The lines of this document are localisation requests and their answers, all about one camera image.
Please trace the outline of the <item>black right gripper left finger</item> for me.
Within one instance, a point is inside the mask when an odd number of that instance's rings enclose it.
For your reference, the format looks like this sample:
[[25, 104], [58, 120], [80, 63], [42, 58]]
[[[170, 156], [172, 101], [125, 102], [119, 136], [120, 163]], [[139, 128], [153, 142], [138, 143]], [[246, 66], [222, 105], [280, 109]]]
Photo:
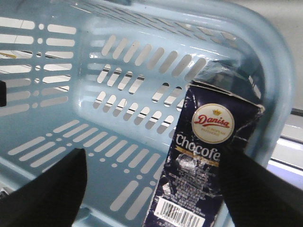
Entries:
[[71, 227], [86, 190], [86, 152], [75, 148], [0, 200], [2, 227]]

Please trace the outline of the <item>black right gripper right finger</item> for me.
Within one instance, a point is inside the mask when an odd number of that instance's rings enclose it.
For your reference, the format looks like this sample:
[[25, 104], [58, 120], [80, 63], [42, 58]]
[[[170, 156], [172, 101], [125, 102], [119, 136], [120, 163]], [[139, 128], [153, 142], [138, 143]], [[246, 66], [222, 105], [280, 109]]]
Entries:
[[301, 227], [303, 192], [237, 149], [223, 149], [219, 184], [237, 227]]

